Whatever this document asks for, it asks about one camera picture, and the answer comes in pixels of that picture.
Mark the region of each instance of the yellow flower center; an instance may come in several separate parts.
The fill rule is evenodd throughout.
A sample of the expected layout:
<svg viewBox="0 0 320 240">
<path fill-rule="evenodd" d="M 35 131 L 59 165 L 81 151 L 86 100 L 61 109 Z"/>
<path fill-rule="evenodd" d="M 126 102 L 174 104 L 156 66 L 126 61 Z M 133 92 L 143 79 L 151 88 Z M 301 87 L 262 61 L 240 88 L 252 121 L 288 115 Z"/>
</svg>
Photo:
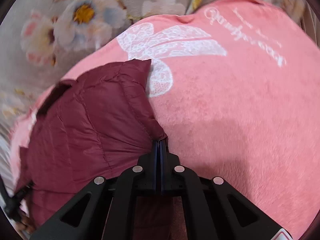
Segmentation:
<svg viewBox="0 0 320 240">
<path fill-rule="evenodd" d="M 78 24 L 89 23 L 94 17 L 94 9 L 90 4 L 83 4 L 73 13 L 73 21 Z"/>
</svg>

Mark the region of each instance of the flower print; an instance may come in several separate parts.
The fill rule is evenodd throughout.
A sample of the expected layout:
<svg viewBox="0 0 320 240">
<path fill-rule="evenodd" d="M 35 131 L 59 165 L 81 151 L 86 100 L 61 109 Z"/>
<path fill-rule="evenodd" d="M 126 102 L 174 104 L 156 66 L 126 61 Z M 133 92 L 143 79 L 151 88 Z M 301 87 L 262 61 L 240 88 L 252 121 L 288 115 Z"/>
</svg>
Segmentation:
<svg viewBox="0 0 320 240">
<path fill-rule="evenodd" d="M 54 23 L 49 18 L 35 10 L 31 11 L 30 19 L 21 31 L 21 48 L 33 65 L 55 64 L 54 49 L 57 42 L 53 29 Z"/>
<path fill-rule="evenodd" d="M 74 0 L 58 18 L 54 36 L 65 50 L 99 49 L 125 19 L 116 0 Z"/>
<path fill-rule="evenodd" d="M 181 3 L 176 3 L 176 0 L 150 0 L 144 1 L 142 4 L 143 17 L 160 14 L 184 15 L 186 7 Z"/>
</svg>

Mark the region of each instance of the floral fabric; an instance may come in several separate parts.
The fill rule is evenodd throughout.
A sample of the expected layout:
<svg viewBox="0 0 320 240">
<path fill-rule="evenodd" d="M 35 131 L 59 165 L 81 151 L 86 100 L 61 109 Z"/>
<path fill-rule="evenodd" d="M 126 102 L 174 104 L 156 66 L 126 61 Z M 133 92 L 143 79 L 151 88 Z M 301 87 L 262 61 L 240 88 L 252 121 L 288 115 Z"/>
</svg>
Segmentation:
<svg viewBox="0 0 320 240">
<path fill-rule="evenodd" d="M 191 14 L 214 0 L 17 0 L 0 29 L 0 132 L 75 63 L 135 22 Z M 298 22 L 304 0 L 265 0 Z"/>
</svg>

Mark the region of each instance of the white sticker with red border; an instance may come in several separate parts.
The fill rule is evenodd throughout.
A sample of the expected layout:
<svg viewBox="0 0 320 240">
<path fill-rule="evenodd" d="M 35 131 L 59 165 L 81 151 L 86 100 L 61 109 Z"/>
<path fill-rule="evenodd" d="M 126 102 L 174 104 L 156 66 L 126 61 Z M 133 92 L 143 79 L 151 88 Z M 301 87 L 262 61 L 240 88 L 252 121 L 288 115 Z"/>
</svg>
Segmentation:
<svg viewBox="0 0 320 240">
<path fill-rule="evenodd" d="M 271 239 L 271 240 L 293 240 L 292 237 L 288 234 L 287 231 L 285 231 L 283 228 L 281 228 L 278 233 Z"/>
</svg>

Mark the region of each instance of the pink plush fabric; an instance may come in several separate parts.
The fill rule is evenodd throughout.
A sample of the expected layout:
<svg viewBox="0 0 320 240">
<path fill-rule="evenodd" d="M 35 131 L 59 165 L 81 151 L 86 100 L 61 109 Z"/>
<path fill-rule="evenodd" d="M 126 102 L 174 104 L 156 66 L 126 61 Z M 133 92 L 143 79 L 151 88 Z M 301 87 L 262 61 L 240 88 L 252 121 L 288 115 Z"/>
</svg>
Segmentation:
<svg viewBox="0 0 320 240">
<path fill-rule="evenodd" d="M 132 58 L 152 59 L 150 102 L 182 165 L 224 177 L 298 239 L 320 208 L 320 52 L 310 38 L 262 1 L 219 0 L 136 23 L 64 78 Z M 15 174 L 31 116 L 13 133 Z"/>
</svg>

